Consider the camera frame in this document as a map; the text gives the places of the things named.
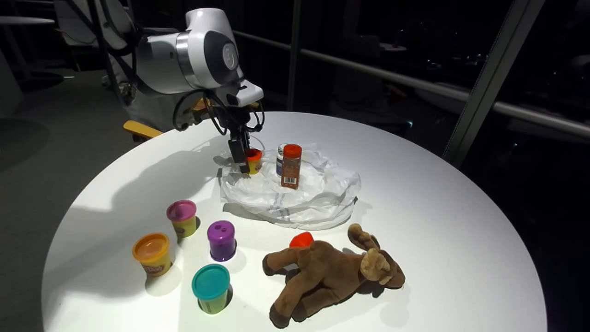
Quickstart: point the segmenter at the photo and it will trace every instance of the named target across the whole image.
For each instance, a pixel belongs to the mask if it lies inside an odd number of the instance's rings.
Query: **orange cup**
[[[133,258],[141,262],[148,278],[157,278],[172,267],[170,242],[165,234],[154,232],[133,245]]]
[[[259,173],[262,168],[262,151],[260,149],[249,149],[248,151],[248,170],[249,173]]]

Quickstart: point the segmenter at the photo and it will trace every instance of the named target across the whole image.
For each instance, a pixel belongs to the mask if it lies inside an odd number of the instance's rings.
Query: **brown plush moose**
[[[380,249],[375,236],[353,223],[349,240],[367,253],[343,253],[329,242],[310,240],[305,249],[290,247],[264,256],[266,275],[288,275],[288,282],[270,312],[275,326],[288,326],[292,317],[305,321],[327,306],[347,301],[367,284],[390,290],[404,286],[404,271]]]

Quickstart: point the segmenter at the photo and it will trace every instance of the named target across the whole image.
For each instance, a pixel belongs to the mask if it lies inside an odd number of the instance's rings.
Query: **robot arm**
[[[246,107],[262,100],[264,92],[244,79],[237,41],[222,9],[192,9],[187,13],[187,31],[144,37],[119,0],[60,2],[76,13],[71,20],[82,20],[95,33],[98,46],[117,59],[130,83],[142,92],[201,90],[214,100],[224,109],[214,116],[231,133],[233,159],[238,164],[246,162],[253,131],[248,127],[251,116]]]

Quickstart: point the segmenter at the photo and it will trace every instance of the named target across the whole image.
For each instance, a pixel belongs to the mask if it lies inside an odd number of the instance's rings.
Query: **plush antler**
[[[349,240],[356,247],[366,249],[366,251],[380,249],[380,242],[377,242],[377,238],[373,234],[366,232],[364,227],[358,223],[353,223],[349,227]]]

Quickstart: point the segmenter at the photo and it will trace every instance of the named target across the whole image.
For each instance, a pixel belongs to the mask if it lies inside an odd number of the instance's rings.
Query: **purple cup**
[[[238,242],[235,238],[235,225],[227,219],[214,221],[207,229],[207,238],[211,243],[211,256],[218,262],[231,260],[237,253]]]
[[[192,201],[176,201],[168,207],[166,216],[170,221],[185,221],[198,214],[198,205]]]

